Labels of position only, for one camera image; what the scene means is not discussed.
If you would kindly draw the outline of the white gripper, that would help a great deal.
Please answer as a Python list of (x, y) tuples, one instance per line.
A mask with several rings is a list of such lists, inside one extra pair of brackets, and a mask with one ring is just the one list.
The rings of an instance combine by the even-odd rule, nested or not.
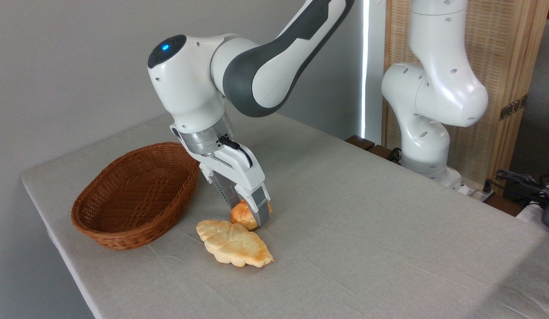
[[(230, 208), (236, 206), (236, 223), (247, 230), (256, 230), (268, 222), (272, 205), (263, 185), (265, 175), (250, 149), (243, 145), (235, 149), (222, 144), (210, 157), (192, 151), (189, 154), (200, 163), (204, 177), (216, 186)], [(258, 212), (253, 212), (244, 199), (237, 204), (237, 192), (244, 198), (253, 192), (251, 198)]]

